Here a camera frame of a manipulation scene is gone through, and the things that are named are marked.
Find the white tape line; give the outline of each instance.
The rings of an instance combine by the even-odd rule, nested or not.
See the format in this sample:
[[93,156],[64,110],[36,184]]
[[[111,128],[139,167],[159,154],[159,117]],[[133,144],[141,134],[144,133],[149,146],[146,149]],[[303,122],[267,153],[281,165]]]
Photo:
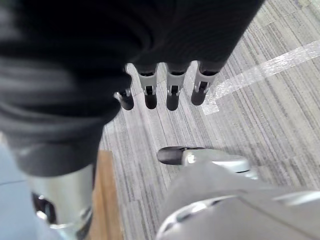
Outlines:
[[214,94],[208,91],[202,104],[203,112],[205,115],[219,112],[216,104],[219,98],[319,56],[320,40],[317,40],[229,78],[214,87]]

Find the gray carpet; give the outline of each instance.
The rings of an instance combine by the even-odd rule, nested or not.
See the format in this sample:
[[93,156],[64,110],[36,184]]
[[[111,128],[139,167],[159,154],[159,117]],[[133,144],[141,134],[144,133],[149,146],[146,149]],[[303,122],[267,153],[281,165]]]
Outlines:
[[150,240],[166,189],[179,167],[156,152],[189,145],[246,156],[275,185],[320,189],[320,1],[267,0],[218,75],[203,106],[191,104],[192,63],[175,112],[166,108],[166,71],[158,70],[158,106],[145,107],[137,73],[135,107],[104,129],[114,155],[126,240]]

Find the black rubber foot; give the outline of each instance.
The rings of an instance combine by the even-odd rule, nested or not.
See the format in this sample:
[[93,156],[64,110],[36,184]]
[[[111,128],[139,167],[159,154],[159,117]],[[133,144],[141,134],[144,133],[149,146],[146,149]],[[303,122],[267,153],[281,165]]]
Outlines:
[[121,104],[121,107],[123,107],[123,109],[128,110],[128,111],[133,109],[135,106],[134,98],[132,97],[131,94],[130,94],[130,96],[127,96],[126,94],[124,94],[124,95],[121,94],[119,97],[119,102]]
[[171,96],[166,96],[166,107],[170,111],[174,111],[178,108],[179,105],[179,96],[177,96],[175,93],[173,93]]
[[161,148],[156,157],[160,163],[167,165],[182,165],[182,156],[185,150],[204,149],[203,147],[193,146],[167,146]]
[[193,92],[191,95],[191,102],[193,105],[199,106],[204,103],[205,97],[206,97],[206,94],[204,93],[203,89],[200,89],[199,92],[196,92],[193,89]]
[[157,95],[144,95],[144,101],[148,109],[155,109],[157,106]]

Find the silver metal part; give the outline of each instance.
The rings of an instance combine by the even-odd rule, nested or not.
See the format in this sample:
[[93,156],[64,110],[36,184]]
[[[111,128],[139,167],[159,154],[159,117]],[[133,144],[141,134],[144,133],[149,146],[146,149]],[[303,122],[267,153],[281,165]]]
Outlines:
[[126,93],[126,96],[127,96],[127,97],[130,97],[130,95],[131,95],[131,88],[127,88],[127,89],[125,90],[125,93]]
[[36,201],[48,202],[47,206],[34,205],[36,215],[65,240],[83,240],[88,233],[92,218],[93,174],[90,164],[61,176],[26,176],[31,192],[38,197]]
[[141,88],[143,90],[144,95],[148,95],[147,87],[152,87],[152,95],[155,95],[157,92],[157,70],[158,66],[155,69],[155,72],[151,76],[142,76],[138,73]]
[[183,152],[182,164],[185,166],[204,161],[211,161],[245,177],[258,178],[257,174],[251,170],[249,161],[243,156],[231,155],[215,149],[191,149]]
[[196,91],[198,93],[199,88],[200,88],[200,84],[201,84],[201,82],[203,82],[203,83],[206,83],[206,87],[203,92],[207,93],[209,90],[209,87],[212,85],[215,78],[216,78],[216,75],[212,75],[212,76],[203,75],[200,72],[200,62],[198,62],[198,67],[196,69],[196,74],[195,74],[195,78],[194,78],[194,91]]
[[156,240],[320,240],[320,191],[244,177],[233,170],[247,169],[245,158],[206,150],[184,152]]
[[185,76],[186,73],[181,75],[173,75],[168,69],[166,74],[166,89],[169,96],[172,96],[172,86],[178,87],[176,95],[179,96],[181,89],[184,87]]

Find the wooden strip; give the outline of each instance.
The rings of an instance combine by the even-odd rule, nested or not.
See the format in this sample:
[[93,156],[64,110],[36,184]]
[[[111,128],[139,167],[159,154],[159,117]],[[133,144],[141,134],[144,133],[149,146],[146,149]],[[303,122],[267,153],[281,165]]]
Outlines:
[[112,153],[98,154],[93,191],[93,219],[88,240],[123,240]]

